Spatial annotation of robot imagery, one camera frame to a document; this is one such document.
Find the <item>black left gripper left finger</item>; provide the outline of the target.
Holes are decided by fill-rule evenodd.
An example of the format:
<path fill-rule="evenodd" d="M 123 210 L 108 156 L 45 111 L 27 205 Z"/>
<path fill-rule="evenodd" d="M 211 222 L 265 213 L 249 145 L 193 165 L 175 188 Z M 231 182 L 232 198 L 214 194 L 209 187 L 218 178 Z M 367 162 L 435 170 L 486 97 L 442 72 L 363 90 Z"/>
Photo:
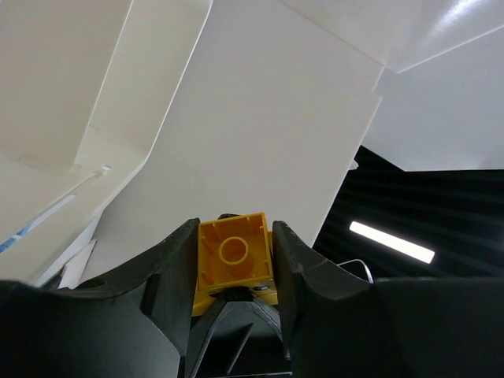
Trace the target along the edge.
<path fill-rule="evenodd" d="M 195 296 L 198 219 L 73 289 L 1 283 L 4 377 L 176 377 Z"/>

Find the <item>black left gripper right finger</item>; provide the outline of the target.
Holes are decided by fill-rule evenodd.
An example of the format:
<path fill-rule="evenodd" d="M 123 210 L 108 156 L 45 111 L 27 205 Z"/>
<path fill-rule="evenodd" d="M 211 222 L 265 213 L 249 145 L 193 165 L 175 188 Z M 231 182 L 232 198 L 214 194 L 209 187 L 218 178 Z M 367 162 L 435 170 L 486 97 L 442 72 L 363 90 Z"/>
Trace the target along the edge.
<path fill-rule="evenodd" d="M 272 225 L 295 377 L 500 377 L 500 278 L 362 280 Z"/>

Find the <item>yellow square duplo brick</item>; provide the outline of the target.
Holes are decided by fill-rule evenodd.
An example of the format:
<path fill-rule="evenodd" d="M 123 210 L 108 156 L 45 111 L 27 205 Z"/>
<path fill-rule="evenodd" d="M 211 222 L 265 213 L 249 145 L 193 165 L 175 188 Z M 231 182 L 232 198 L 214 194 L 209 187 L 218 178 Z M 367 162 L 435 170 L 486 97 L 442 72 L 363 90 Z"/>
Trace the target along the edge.
<path fill-rule="evenodd" d="M 235 215 L 198 226 L 198 271 L 192 315 L 204 314 L 217 296 L 245 287 L 277 305 L 272 232 L 264 213 Z"/>

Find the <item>ceiling light strip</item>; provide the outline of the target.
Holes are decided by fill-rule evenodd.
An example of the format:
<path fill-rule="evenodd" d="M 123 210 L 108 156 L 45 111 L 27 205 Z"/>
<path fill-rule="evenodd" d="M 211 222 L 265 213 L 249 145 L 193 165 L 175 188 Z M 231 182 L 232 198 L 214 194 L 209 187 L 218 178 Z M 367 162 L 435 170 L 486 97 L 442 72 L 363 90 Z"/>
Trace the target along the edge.
<path fill-rule="evenodd" d="M 435 257 L 435 252 L 425 247 L 411 243 L 407 240 L 400 239 L 394 235 L 383 232 L 379 229 L 369 227 L 368 225 L 353 221 L 349 229 L 373 242 L 387 246 L 393 250 L 400 252 L 410 258 L 430 264 Z"/>

